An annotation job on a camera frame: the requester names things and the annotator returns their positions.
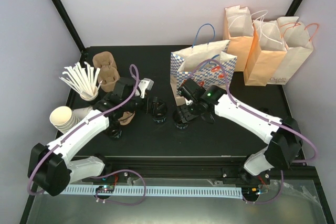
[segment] orange bag handle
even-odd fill
[[[298,23],[298,22],[289,22],[289,23],[284,24],[284,25],[282,25],[282,26],[280,26],[280,27],[287,26],[287,25],[289,25],[289,24],[295,24],[295,25],[288,27],[288,28],[285,30],[285,32],[281,35],[282,38],[284,37],[286,31],[287,31],[289,28],[294,28],[294,27],[296,27],[296,26],[301,26],[301,24]]]
[[[311,23],[311,24],[309,24],[308,26],[305,27],[305,30],[306,30],[308,27],[310,27],[311,25],[316,25],[316,30],[315,30],[315,32],[313,33],[313,35],[310,37],[309,42],[311,42],[311,40],[313,39],[313,37],[315,36],[317,30],[318,30],[319,27],[320,27],[320,25],[317,24],[317,23]]]

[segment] checkered paper bag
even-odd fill
[[[185,103],[184,98],[178,95],[177,89],[202,61],[212,58],[219,61],[228,74],[227,79],[229,82],[231,82],[232,75],[235,70],[237,56],[226,53],[230,41],[222,40],[195,46],[198,32],[192,47],[171,53],[170,84],[177,105]],[[212,62],[202,66],[200,70],[196,71],[193,74],[193,80],[195,80],[199,85],[202,85],[205,89],[209,88],[211,85],[217,85],[223,88],[225,87],[225,79],[221,68]]]

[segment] black metal frame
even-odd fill
[[[286,16],[293,16],[299,8],[303,0],[293,0]],[[61,0],[52,0],[59,15],[64,21],[67,29],[69,30],[73,40],[75,41],[79,51],[81,52],[80,62],[84,62],[87,57],[86,48],[82,43],[69,15],[67,14]],[[74,100],[75,92],[70,90],[66,106],[71,106]],[[175,177],[175,178],[212,178],[223,179],[222,168],[225,166],[239,166],[243,158],[127,158],[127,157],[108,157],[108,162],[114,164],[115,167],[136,167],[136,170],[141,170],[144,177]],[[279,172],[276,170],[269,171],[270,178],[280,179]],[[287,179],[307,179],[314,181],[317,189],[320,202],[322,204],[324,215],[327,223],[334,223],[332,214],[326,200],[323,188],[320,183],[319,176],[315,167],[306,166],[305,164],[293,165],[290,170],[285,171]],[[28,220],[29,212],[33,205],[35,196],[29,196],[26,207],[24,209],[20,223],[24,224]]]

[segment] gift bag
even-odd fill
[[[269,79],[268,84],[286,84],[314,50],[311,40],[319,25],[312,23],[305,26],[302,22],[297,22],[298,18],[280,17],[277,19],[281,34],[287,45],[287,53],[278,69]],[[317,28],[310,37],[307,28],[311,25],[316,25]]]
[[[214,27],[211,24],[205,25],[210,25],[212,27],[214,31],[213,40],[215,38]],[[226,53],[229,40],[208,42],[207,44],[195,46],[197,35],[200,32],[199,30],[196,34],[192,47],[171,53],[170,84],[177,105],[185,103],[184,98],[178,95],[177,89],[186,79],[188,79],[191,72],[195,70],[202,61],[212,58],[219,61],[227,72],[228,82],[231,82],[235,69],[237,57]],[[193,74],[193,80],[205,89],[211,85],[225,85],[224,75],[222,74],[220,67],[215,63],[209,63],[205,66],[201,66],[200,69]]]
[[[265,86],[286,54],[276,21],[254,21],[254,37],[244,70],[245,85]]]
[[[263,13],[256,18],[258,20],[267,12],[260,10],[250,14],[248,7],[241,8],[240,5],[225,8],[223,40],[230,40],[227,53],[238,57],[235,71],[243,72],[246,66],[254,33],[252,15]]]

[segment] gray floor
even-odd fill
[[[209,186],[207,181],[197,181]],[[158,180],[149,185],[167,185]],[[182,181],[174,185],[186,184]],[[273,197],[279,184],[273,182],[268,194],[260,201]],[[114,197],[123,202],[135,202],[135,197]],[[38,196],[28,223],[326,223],[319,205],[313,182],[308,180],[286,181],[281,197],[272,204],[257,206],[241,200],[225,198],[174,198],[148,197],[135,207],[97,203],[93,196],[49,195]]]

